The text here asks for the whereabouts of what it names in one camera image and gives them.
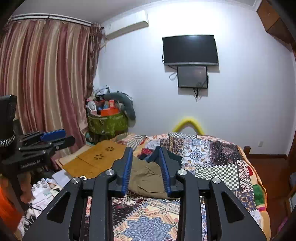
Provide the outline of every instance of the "orange sleeve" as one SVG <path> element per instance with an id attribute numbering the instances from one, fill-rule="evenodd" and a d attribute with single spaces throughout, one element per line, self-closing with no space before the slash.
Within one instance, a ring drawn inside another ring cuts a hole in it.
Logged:
<path id="1" fill-rule="evenodd" d="M 22 218 L 22 214 L 19 213 L 14 205 L 8 201 L 2 188 L 0 187 L 0 218 L 5 225 L 14 233 Z"/>

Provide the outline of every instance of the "air conditioner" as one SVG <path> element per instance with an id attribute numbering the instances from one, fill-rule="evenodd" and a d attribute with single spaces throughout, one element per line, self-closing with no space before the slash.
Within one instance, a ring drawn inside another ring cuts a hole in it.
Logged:
<path id="1" fill-rule="evenodd" d="M 113 39 L 148 26 L 148 14 L 140 11 L 108 24 L 105 26 L 105 34 L 107 39 Z"/>

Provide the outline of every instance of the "bed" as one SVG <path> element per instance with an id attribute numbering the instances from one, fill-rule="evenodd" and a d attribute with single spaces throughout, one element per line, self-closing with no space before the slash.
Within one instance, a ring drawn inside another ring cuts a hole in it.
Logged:
<path id="1" fill-rule="evenodd" d="M 237 145 L 212 136 L 166 133 L 147 137 L 123 133 L 110 140 L 133 149 L 134 156 L 150 155 L 157 146 L 181 157 L 182 168 L 196 177 L 220 177 L 248 210 L 270 240 L 267 194 L 254 167 Z M 204 198 L 197 201 L 202 212 L 202 237 L 207 241 Z M 84 241 L 88 241 L 91 197 L 88 198 Z M 112 199 L 115 241 L 174 241 L 178 230 L 180 200 L 143 197 L 128 191 Z"/>

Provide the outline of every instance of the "wooden cabinet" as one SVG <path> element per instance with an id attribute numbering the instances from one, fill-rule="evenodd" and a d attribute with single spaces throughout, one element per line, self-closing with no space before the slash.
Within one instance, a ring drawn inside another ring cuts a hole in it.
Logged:
<path id="1" fill-rule="evenodd" d="M 267 0 L 262 0 L 257 13 L 266 32 L 288 44 L 294 42 L 292 35 L 280 18 L 279 14 L 273 9 Z"/>

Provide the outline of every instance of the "curtain rod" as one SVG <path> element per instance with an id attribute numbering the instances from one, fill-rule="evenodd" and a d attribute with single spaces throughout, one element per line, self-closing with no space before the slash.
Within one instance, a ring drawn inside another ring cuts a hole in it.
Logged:
<path id="1" fill-rule="evenodd" d="M 90 27 L 92 25 L 92 22 L 88 22 L 79 18 L 73 18 L 68 17 L 64 15 L 58 15 L 58 14 L 48 14 L 48 13 L 27 13 L 27 14 L 19 14 L 14 15 L 11 18 L 11 21 L 17 21 L 17 20 L 24 20 L 24 19 L 54 19 L 54 20 L 61 20 L 61 21 L 67 21 L 72 23 L 78 23 L 85 26 Z"/>

